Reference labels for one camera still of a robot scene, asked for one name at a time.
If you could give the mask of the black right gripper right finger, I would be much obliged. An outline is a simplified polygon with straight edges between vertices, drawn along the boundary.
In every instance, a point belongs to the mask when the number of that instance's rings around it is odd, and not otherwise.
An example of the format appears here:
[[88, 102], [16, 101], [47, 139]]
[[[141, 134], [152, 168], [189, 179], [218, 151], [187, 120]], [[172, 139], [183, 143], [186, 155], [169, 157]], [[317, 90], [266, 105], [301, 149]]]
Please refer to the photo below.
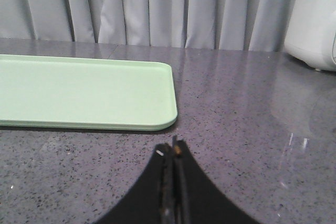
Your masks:
[[176, 223], [257, 223], [207, 177], [185, 141], [173, 141]]

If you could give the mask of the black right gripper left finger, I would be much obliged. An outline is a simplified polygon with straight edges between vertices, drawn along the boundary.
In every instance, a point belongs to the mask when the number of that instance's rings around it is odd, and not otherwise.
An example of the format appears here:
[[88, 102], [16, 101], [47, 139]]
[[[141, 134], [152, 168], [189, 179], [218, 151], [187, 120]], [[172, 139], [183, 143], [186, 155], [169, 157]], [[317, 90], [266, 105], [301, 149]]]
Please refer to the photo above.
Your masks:
[[96, 223], [161, 223], [163, 170], [170, 149], [168, 144], [156, 145], [131, 189]]

